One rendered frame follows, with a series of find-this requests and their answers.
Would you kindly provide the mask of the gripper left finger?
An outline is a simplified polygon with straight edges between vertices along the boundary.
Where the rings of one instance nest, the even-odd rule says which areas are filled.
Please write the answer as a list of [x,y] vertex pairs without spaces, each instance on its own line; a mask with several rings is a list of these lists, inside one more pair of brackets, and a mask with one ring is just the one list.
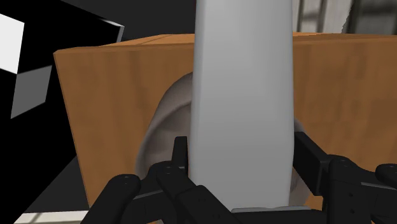
[[81,224],[240,224],[204,186],[188,177],[187,138],[176,137],[170,161],[152,165],[144,179],[111,178]]

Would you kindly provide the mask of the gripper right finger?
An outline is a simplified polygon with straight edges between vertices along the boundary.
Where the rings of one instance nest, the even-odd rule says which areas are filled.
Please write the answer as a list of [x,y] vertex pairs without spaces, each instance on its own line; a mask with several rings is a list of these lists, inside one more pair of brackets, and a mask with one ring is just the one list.
[[397,164],[368,171],[325,153],[304,132],[294,138],[293,167],[312,194],[323,198],[326,224],[397,224]]

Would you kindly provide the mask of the wooden brown robot stand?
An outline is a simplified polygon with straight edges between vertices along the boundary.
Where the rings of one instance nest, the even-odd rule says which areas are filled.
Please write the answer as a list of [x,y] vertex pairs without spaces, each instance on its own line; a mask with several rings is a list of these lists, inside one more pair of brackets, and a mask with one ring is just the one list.
[[[54,54],[90,207],[108,181],[136,174],[161,98],[193,70],[193,34],[163,34]],[[397,36],[293,35],[294,101],[325,153],[374,171],[397,164]]]

